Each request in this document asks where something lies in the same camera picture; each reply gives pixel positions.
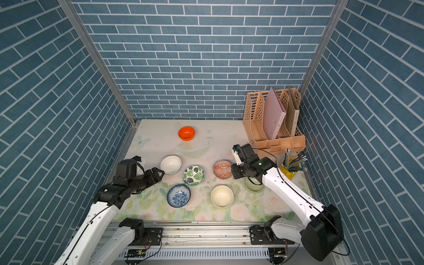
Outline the light green bowl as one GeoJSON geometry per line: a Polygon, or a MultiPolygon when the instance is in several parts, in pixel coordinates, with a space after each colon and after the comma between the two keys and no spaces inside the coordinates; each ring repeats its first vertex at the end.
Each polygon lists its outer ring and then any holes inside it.
{"type": "Polygon", "coordinates": [[[250,191],[254,193],[258,193],[264,189],[264,185],[261,184],[256,178],[245,177],[244,185],[250,191]]]}

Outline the cream bowl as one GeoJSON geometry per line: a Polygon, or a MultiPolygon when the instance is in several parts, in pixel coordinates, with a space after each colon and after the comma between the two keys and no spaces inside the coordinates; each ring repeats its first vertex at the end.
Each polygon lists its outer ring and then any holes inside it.
{"type": "Polygon", "coordinates": [[[213,205],[220,209],[228,208],[234,201],[233,191],[226,185],[218,185],[211,192],[213,205]]]}

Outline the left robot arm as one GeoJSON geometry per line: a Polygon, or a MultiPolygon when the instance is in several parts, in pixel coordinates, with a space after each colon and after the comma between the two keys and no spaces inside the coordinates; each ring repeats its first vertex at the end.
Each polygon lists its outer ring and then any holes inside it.
{"type": "Polygon", "coordinates": [[[98,252],[100,239],[124,202],[132,195],[161,182],[165,172],[156,167],[142,170],[141,158],[135,156],[122,160],[112,182],[102,186],[94,197],[89,212],[66,250],[56,261],[58,265],[111,265],[130,245],[151,246],[149,235],[141,219],[125,218],[112,238],[98,252]]]}

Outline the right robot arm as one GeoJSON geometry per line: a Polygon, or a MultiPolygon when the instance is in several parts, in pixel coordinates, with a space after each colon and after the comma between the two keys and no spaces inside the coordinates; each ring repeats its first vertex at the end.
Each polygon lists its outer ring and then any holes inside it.
{"type": "Polygon", "coordinates": [[[266,235],[288,239],[303,245],[317,261],[323,261],[344,239],[340,211],[332,204],[325,206],[298,188],[270,158],[259,158],[250,144],[234,145],[236,162],[231,166],[236,179],[256,179],[276,193],[297,214],[301,224],[275,216],[266,235]]]}

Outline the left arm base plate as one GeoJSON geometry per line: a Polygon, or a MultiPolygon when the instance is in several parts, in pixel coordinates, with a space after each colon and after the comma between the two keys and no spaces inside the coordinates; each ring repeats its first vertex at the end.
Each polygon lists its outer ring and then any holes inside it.
{"type": "Polygon", "coordinates": [[[162,227],[135,229],[135,237],[130,246],[159,246],[163,234],[162,227]]]}

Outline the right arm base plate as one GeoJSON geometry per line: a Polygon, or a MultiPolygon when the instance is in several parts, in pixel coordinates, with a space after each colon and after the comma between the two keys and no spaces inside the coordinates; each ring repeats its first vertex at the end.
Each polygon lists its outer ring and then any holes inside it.
{"type": "Polygon", "coordinates": [[[252,245],[294,245],[294,241],[277,238],[269,227],[253,225],[249,228],[252,245]]]}

